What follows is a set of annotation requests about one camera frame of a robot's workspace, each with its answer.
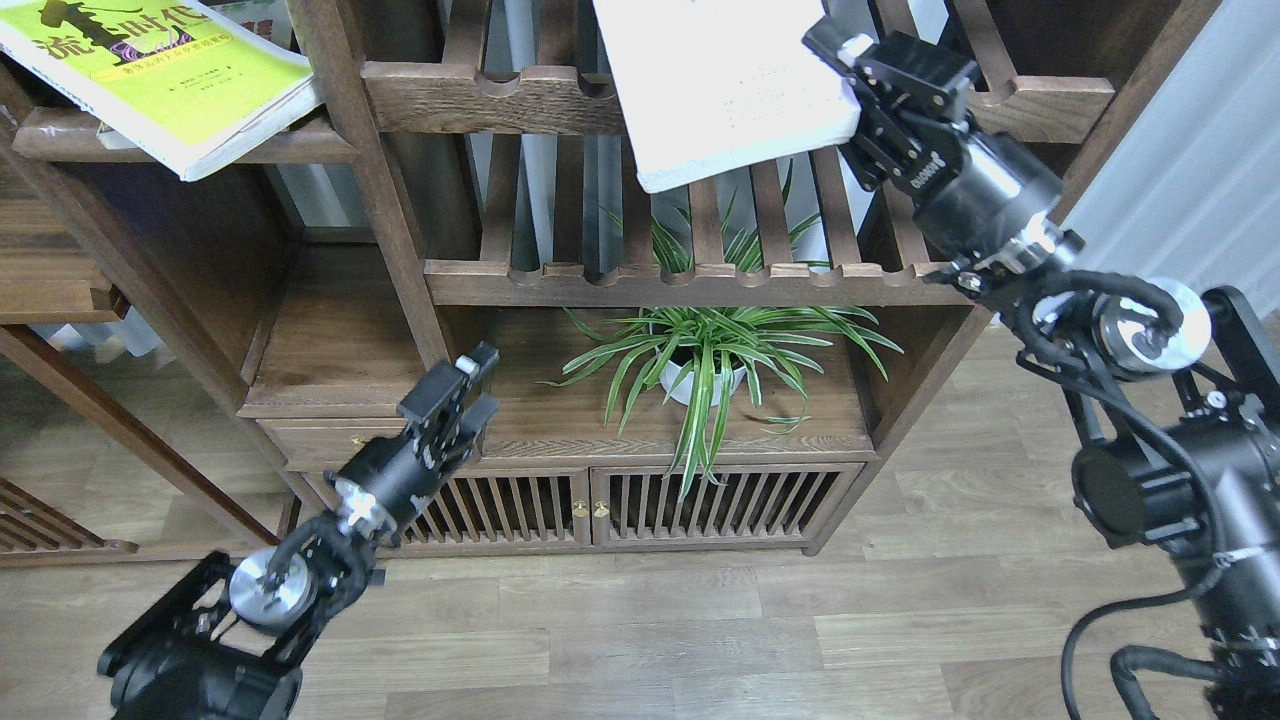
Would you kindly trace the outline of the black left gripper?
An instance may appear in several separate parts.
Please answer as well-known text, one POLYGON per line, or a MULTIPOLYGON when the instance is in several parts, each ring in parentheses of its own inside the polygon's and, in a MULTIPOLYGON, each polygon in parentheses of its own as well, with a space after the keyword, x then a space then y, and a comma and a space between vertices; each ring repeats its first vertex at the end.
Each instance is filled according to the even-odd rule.
POLYGON ((460 406, 499 361, 480 342, 454 361, 439 361, 401 400, 407 421, 397 437, 370 439, 335 475, 342 530, 404 530, 425 511, 444 480, 470 456, 499 404, 480 395, 454 424, 429 423, 460 406))

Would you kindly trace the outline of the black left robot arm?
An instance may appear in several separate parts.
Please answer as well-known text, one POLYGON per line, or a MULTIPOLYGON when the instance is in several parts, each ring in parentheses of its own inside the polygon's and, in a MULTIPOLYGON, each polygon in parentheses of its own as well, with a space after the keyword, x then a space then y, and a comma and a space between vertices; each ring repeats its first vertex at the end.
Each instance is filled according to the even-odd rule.
POLYGON ((276 546, 233 562, 214 551, 102 652, 119 719, 285 719, 326 625, 380 580, 396 547, 470 456, 497 401, 465 397, 497 364, 480 343, 403 397, 397 436, 376 437, 330 478, 340 501, 276 546))

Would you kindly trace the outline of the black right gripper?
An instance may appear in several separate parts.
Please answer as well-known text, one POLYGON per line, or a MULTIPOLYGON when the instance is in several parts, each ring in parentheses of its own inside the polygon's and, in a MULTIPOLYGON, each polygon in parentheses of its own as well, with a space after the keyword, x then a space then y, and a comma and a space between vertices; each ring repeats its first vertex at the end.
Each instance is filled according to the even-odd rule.
POLYGON ((963 266, 1039 266, 1064 251, 1050 213, 1062 182, 1007 133, 979 131, 968 108, 979 67, 895 31, 876 41, 822 15, 803 44, 858 101, 840 151, 858 183, 891 183, 925 240, 963 266))

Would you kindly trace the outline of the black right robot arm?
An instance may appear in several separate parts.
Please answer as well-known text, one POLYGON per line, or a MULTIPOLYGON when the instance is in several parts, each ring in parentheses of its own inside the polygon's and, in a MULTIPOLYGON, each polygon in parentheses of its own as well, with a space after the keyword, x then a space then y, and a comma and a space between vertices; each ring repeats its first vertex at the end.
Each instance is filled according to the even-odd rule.
POLYGON ((1114 612, 1189 601, 1207 660, 1128 644, 1110 673, 1128 714, 1152 719, 1143 671, 1206 684, 1220 719, 1277 716, 1277 348, 1245 296, 1197 292, 1076 265, 1082 238, 1050 219, 1062 181, 966 105, 966 56, 892 32, 854 35, 823 15, 804 44, 847 85, 861 115, 840 151, 868 190, 892 184, 943 254, 929 282, 996 311, 1019 366, 1060 386, 1080 450, 1074 502, 1112 548, 1155 544, 1183 582, 1106 603, 1060 656, 1070 717, 1076 646, 1114 612))

